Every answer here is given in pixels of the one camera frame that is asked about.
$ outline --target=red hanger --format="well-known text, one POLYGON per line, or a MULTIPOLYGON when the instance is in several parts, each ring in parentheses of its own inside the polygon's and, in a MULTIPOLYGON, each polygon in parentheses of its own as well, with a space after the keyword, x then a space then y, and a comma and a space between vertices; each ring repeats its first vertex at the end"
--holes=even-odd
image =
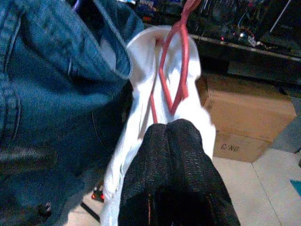
MULTIPOLYGON (((162 89, 164 92, 164 96, 167 102, 167 106, 169 109, 169 112, 174 115, 175 111, 179 105, 179 103, 188 97, 188 90, 187 90, 187 74, 188 74, 188 63, 189 63, 189 43, 188 43, 188 31, 186 28, 186 23, 188 20, 189 14, 195 10, 198 5, 200 4, 202 0, 187 0, 184 9, 182 11, 181 20, 175 23, 171 29, 171 31, 168 33, 165 43, 163 44, 163 52, 161 56, 161 61, 159 65, 159 76, 162 84, 162 89), (166 54, 168 51, 169 44, 173 38, 173 36, 179 33, 181 36, 181 44, 182 44, 182 68, 181 68, 181 77, 180 77, 180 83, 179 87, 174 99, 174 102, 171 99, 170 92, 167 88, 166 84, 166 77, 163 72, 163 66, 166 59, 166 54)), ((153 91, 150 94, 150 104, 151 104, 151 111, 154 123, 157 123, 157 115, 156 115, 156 109, 155 109, 155 103, 154 103, 154 97, 153 97, 153 91)))

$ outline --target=black fabric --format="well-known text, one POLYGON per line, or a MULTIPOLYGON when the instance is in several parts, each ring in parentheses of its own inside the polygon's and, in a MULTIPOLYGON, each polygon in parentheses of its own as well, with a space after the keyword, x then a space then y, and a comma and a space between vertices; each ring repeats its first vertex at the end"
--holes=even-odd
POLYGON ((126 173, 120 226, 239 226, 226 186, 187 120, 149 127, 126 173))

